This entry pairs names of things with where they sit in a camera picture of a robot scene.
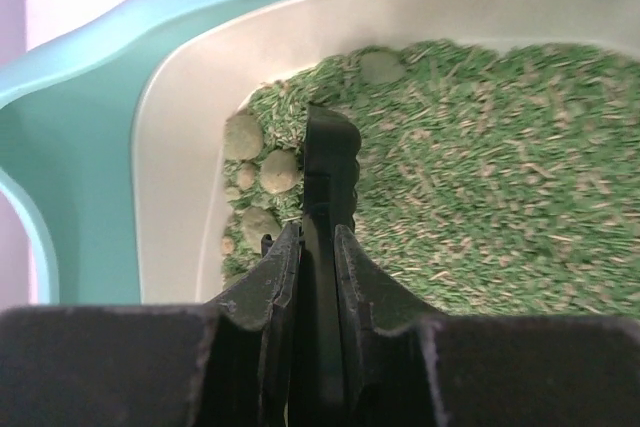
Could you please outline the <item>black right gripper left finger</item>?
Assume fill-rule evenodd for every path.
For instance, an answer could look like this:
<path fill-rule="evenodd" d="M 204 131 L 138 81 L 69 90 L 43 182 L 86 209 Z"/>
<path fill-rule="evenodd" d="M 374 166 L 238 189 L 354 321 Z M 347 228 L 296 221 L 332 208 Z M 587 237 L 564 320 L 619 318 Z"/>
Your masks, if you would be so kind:
<path fill-rule="evenodd" d="M 1 316 L 5 426 L 281 426 L 300 234 L 211 301 Z"/>

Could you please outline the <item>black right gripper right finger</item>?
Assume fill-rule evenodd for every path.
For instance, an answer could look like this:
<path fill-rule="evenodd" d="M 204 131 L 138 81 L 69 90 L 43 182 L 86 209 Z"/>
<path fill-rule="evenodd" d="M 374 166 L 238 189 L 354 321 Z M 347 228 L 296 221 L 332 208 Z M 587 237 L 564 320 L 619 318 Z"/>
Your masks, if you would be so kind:
<path fill-rule="evenodd" d="M 639 324 L 443 313 L 334 241 L 353 426 L 635 426 Z"/>

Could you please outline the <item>black litter scoop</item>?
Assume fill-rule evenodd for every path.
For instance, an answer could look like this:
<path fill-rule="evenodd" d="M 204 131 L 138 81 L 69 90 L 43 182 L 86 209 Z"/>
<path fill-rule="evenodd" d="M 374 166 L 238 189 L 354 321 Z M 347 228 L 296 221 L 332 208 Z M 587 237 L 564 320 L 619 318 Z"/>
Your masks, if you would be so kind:
<path fill-rule="evenodd" d="M 308 108 L 302 220 L 264 240 L 260 263 L 275 289 L 262 388 L 269 426 L 345 422 L 334 236 L 337 226 L 354 226 L 360 147 L 360 133 L 344 115 Z"/>

